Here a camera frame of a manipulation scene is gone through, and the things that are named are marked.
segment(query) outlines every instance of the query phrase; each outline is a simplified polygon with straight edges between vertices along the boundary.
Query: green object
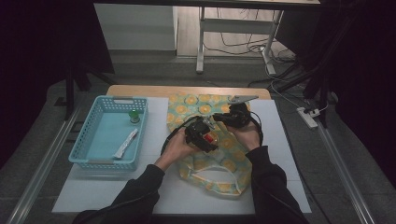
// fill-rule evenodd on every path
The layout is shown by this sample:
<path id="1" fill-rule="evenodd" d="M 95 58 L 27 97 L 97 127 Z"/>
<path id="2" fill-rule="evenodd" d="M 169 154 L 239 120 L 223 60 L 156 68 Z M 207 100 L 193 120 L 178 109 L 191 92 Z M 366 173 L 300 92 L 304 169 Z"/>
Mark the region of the green object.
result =
<path id="1" fill-rule="evenodd" d="M 131 118 L 132 123 L 137 123 L 140 121 L 139 113 L 136 110 L 131 110 L 129 112 L 129 117 Z"/>

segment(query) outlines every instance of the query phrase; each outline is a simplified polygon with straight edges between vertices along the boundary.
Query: wooden table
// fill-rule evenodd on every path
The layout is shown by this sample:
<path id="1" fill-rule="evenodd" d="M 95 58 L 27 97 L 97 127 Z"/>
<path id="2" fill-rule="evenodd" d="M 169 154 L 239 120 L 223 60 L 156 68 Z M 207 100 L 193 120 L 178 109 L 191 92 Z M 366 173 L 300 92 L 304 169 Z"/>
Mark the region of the wooden table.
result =
<path id="1" fill-rule="evenodd" d="M 217 95 L 258 95 L 259 99 L 271 100 L 271 95 L 268 90 L 251 89 L 251 88 L 113 85 L 107 91 L 107 95 L 147 96 L 147 97 L 168 97 L 172 94 L 178 94 L 178 93 L 217 94 Z"/>

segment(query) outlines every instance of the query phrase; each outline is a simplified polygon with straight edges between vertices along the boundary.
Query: wall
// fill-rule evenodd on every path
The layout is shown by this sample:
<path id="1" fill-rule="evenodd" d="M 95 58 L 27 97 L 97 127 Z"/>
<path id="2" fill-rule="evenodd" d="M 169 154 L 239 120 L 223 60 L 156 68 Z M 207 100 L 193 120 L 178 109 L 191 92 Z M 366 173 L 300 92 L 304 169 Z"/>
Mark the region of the wall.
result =
<path id="1" fill-rule="evenodd" d="M 177 48 L 177 7 L 94 6 L 108 49 Z"/>

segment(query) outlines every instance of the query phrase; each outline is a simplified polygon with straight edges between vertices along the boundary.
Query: white cable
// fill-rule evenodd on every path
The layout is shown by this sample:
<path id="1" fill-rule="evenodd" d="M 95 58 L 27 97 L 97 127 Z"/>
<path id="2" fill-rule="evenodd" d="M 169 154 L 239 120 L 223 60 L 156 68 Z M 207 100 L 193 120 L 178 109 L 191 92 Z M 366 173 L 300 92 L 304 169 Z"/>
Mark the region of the white cable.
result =
<path id="1" fill-rule="evenodd" d="M 285 100 L 291 102 L 292 104 L 296 105 L 297 107 L 300 107 L 299 105 L 297 105 L 296 103 L 294 103 L 293 101 L 289 100 L 288 98 L 286 98 L 285 96 L 283 96 L 282 94 L 280 94 L 279 92 L 277 92 L 274 88 L 273 85 L 274 81 L 271 82 L 271 88 L 274 90 L 274 92 L 276 92 L 278 95 L 280 95 L 281 97 L 283 97 Z"/>
<path id="2" fill-rule="evenodd" d="M 319 112 L 327 109 L 328 106 L 329 106 L 329 104 L 326 104 L 326 106 L 323 109 L 320 109 Z"/>

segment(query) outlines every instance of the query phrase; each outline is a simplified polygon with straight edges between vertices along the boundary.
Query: person's left hand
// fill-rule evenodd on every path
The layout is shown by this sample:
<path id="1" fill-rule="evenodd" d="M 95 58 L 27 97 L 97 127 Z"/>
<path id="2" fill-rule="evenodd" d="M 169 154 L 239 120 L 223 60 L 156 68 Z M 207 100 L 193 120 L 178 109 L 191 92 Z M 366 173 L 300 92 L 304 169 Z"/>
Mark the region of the person's left hand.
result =
<path id="1" fill-rule="evenodd" d="M 155 161 L 154 165 L 165 171 L 173 162 L 181 160 L 193 152 L 199 151 L 199 148 L 187 145 L 184 130 L 185 129 L 180 129 L 175 136 L 169 140 L 165 151 L 161 157 Z"/>

